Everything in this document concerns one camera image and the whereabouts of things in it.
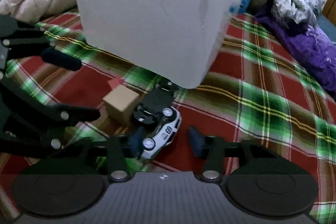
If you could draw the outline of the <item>brown cardboard cube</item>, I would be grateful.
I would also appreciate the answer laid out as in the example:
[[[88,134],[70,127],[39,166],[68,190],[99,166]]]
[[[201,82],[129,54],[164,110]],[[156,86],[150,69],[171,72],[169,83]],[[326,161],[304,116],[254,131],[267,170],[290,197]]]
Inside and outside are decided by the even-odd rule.
[[[109,117],[123,125],[130,123],[131,115],[138,105],[140,95],[122,84],[114,87],[102,100]]]

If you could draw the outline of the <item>white toy car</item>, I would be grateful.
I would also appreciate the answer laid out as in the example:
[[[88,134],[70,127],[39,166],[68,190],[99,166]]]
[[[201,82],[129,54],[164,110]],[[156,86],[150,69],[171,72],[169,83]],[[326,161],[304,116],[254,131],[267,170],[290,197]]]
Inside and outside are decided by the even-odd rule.
[[[152,160],[163,147],[171,144],[182,122],[181,113],[174,107],[163,109],[163,117],[155,131],[142,141],[142,153],[139,158]]]

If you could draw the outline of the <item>black toy car upside down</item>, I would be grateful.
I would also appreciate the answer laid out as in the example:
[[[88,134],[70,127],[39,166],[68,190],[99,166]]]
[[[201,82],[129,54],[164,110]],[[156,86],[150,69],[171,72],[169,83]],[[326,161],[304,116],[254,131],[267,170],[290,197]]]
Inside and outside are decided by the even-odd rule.
[[[178,89],[170,81],[157,83],[135,107],[132,121],[142,126],[155,126],[162,119],[173,121],[177,115],[171,106]]]

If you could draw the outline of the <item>plaid bed sheet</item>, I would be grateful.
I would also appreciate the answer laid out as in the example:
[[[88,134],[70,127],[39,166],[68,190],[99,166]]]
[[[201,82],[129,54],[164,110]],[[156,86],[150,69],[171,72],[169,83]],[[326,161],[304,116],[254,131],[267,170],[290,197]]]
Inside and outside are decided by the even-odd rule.
[[[7,75],[42,103],[67,103],[104,111],[108,82],[120,79],[146,94],[158,77],[86,43],[75,10],[42,22],[58,49],[82,60],[77,72],[38,57],[12,60]],[[200,172],[187,129],[227,141],[257,139],[310,172],[319,184],[311,216],[335,223],[335,101],[283,46],[248,14],[235,16],[217,59],[197,88],[181,90],[175,107],[182,124],[173,143],[152,162],[128,160],[134,171]]]

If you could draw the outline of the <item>white plastic storage bin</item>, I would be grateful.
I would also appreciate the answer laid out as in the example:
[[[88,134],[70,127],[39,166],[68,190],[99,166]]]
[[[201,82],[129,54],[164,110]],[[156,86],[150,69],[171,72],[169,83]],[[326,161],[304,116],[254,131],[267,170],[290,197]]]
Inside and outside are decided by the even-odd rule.
[[[88,44],[185,89],[215,61],[245,0],[76,0]]]

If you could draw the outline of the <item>purple garment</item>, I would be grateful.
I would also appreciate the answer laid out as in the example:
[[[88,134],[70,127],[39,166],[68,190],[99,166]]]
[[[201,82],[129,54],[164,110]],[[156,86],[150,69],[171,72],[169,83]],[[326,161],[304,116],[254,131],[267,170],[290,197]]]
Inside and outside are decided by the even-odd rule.
[[[319,27],[282,26],[272,14],[255,15],[259,24],[271,32],[300,65],[335,98],[335,44]]]

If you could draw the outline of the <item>patchwork pillow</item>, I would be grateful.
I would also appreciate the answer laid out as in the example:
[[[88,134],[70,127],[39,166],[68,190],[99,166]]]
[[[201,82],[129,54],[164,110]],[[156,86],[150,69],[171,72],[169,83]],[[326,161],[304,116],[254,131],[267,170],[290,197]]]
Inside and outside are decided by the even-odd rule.
[[[333,25],[325,16],[322,15],[319,17],[318,26],[333,43],[336,42],[336,26]]]

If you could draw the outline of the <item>wooden headboard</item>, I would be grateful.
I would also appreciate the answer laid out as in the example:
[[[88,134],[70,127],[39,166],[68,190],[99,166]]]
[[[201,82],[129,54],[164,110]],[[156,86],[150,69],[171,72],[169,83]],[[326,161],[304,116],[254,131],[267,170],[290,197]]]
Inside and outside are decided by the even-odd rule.
[[[336,25],[336,0],[327,0],[322,15],[333,25]]]

